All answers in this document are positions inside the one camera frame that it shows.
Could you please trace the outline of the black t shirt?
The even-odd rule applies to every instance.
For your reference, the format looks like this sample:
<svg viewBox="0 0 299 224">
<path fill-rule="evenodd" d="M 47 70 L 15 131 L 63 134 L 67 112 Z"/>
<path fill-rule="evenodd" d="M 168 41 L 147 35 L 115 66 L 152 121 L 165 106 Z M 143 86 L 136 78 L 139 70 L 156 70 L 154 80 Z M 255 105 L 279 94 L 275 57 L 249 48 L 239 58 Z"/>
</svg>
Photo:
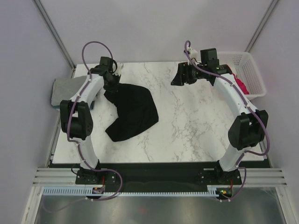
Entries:
<svg viewBox="0 0 299 224">
<path fill-rule="evenodd" d="M 113 142 L 133 138 L 159 121 L 153 97 L 145 87 L 119 84 L 117 92 L 106 91 L 104 96 L 117 109 L 118 118 L 105 130 Z"/>
</svg>

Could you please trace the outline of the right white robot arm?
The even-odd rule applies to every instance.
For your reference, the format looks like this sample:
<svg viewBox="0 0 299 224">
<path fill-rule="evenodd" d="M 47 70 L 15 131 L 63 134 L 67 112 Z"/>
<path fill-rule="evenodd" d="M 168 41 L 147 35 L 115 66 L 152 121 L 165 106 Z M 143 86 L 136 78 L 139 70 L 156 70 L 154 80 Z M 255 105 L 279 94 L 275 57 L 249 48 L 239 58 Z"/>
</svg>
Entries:
<svg viewBox="0 0 299 224">
<path fill-rule="evenodd" d="M 252 153 L 250 148 L 263 140 L 270 141 L 266 131 L 269 116 L 266 110 L 258 110 L 245 96 L 231 68 L 220 64 L 215 48 L 197 52 L 186 46 L 184 54 L 188 61 L 178 64 L 171 85 L 183 86 L 204 79 L 224 96 L 234 116 L 228 131 L 228 149 L 218 161 L 219 169 L 214 171 L 215 180 L 223 184 L 231 178 L 230 172 L 239 167 L 244 155 Z"/>
</svg>

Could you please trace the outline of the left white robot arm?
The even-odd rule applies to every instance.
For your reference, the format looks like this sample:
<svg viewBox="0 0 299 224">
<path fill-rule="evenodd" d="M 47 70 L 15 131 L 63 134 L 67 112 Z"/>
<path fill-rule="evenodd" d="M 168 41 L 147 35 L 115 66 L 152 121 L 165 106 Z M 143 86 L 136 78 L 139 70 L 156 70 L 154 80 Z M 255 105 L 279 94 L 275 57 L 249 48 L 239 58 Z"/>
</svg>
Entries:
<svg viewBox="0 0 299 224">
<path fill-rule="evenodd" d="M 86 178 L 91 183 L 99 183 L 103 173 L 91 140 L 93 119 L 90 105 L 101 89 L 112 92 L 117 90 L 123 64 L 102 56 L 95 68 L 86 68 L 87 75 L 79 90 L 70 99 L 60 102 L 60 121 L 67 140 L 76 145 L 80 167 L 88 170 Z"/>
</svg>

